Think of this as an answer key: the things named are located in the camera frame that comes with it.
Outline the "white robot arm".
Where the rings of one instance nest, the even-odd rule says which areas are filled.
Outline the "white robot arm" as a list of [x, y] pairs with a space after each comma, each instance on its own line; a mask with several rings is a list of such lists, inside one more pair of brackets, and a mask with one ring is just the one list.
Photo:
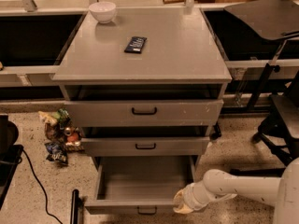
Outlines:
[[237, 195], [273, 206], [273, 224], [299, 224], [299, 159], [286, 167], [282, 177], [231, 175], [219, 169], [208, 170], [201, 181], [177, 192], [173, 210], [189, 214]]

